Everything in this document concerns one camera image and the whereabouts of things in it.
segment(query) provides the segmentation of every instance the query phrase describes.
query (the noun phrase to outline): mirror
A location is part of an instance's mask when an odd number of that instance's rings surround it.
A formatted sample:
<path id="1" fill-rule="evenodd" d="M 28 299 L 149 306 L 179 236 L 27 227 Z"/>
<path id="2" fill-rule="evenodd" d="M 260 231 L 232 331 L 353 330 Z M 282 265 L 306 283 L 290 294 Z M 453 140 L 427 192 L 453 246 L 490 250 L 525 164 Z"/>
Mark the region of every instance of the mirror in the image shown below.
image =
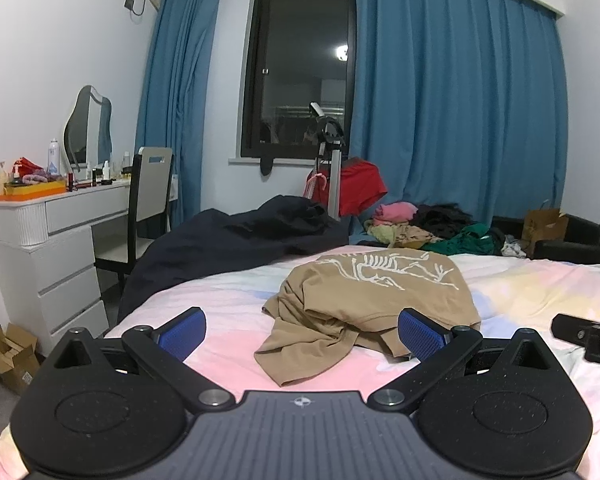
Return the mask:
<path id="1" fill-rule="evenodd" d="M 64 128 L 64 152 L 74 173 L 102 166 L 111 158 L 111 101 L 91 85 L 78 93 L 74 111 Z"/>

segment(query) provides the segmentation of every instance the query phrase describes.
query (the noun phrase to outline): bed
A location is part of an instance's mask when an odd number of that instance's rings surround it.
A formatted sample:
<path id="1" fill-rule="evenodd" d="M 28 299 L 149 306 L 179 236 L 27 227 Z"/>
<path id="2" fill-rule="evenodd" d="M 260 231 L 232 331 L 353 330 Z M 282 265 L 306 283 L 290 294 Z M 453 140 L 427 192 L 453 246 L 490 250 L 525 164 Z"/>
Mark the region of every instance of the bed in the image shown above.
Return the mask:
<path id="1" fill-rule="evenodd" d="M 323 254 L 373 250 L 347 246 Z M 107 337 L 119 337 L 138 324 L 160 326 L 197 305 L 206 315 L 206 338 L 185 362 L 238 400 L 246 390 L 359 390 L 366 399 L 418 362 L 393 360 L 355 347 L 325 373 L 280 388 L 253 358 L 273 324 L 262 313 L 262 305 L 277 293 L 291 269 L 319 256 L 219 274 L 159 292 Z M 584 361 L 583 349 L 555 340 L 548 332 L 552 318 L 560 312 L 600 320 L 600 266 L 468 254 L 452 256 L 452 260 L 469 285 L 485 337 L 508 338 L 517 328 L 528 326 L 538 330 L 554 350 L 594 421 L 594 434 L 578 472 L 586 479 L 600 480 L 600 365 Z"/>

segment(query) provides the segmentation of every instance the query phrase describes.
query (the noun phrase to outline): clothes drying rack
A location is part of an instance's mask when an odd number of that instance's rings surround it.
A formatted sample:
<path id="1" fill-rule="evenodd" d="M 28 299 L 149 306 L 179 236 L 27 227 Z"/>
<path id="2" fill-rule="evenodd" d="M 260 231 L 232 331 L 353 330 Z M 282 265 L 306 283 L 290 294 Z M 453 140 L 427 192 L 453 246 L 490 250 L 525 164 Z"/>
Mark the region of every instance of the clothes drying rack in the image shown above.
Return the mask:
<path id="1" fill-rule="evenodd" d="M 329 164 L 329 201 L 327 213 L 330 217 L 340 220 L 340 170 L 342 168 L 342 147 L 344 146 L 344 132 L 340 123 L 325 115 L 318 103 L 309 106 L 317 121 L 318 154 L 315 158 L 314 169 L 304 188 L 303 196 L 312 198 L 314 196 L 315 184 L 320 175 L 320 166 Z"/>

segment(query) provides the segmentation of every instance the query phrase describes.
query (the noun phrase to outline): black robotic device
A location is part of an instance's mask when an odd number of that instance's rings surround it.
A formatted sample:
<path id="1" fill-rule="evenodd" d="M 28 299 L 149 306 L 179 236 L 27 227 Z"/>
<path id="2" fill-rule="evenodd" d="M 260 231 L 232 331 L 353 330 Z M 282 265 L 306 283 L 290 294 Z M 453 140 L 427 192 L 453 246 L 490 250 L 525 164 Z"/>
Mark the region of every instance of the black robotic device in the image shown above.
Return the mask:
<path id="1" fill-rule="evenodd" d="M 409 316 L 420 336 L 442 329 Z M 591 416 L 534 330 L 489 340 L 454 327 L 366 404 L 256 391 L 236 403 L 181 361 L 203 324 L 192 308 L 119 340 L 67 333 L 11 417 L 29 480 L 579 478 Z"/>
<path id="2" fill-rule="evenodd" d="M 600 364 L 600 322 L 558 314 L 552 320 L 551 334 L 556 339 L 584 347 L 584 359 Z"/>

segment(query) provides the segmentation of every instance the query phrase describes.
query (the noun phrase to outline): brown t-shirt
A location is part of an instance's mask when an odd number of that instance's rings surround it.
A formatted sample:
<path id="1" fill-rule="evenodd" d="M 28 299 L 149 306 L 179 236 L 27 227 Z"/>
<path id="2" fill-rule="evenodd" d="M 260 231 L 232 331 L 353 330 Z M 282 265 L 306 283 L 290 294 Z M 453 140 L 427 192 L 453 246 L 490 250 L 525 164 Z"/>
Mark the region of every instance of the brown t-shirt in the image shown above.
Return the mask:
<path id="1" fill-rule="evenodd" d="M 407 307 L 441 325 L 480 317 L 454 263 L 412 249 L 322 256 L 296 267 L 264 310 L 275 318 L 254 357 L 280 386 L 332 367 L 357 344 L 404 356 L 398 314 Z"/>

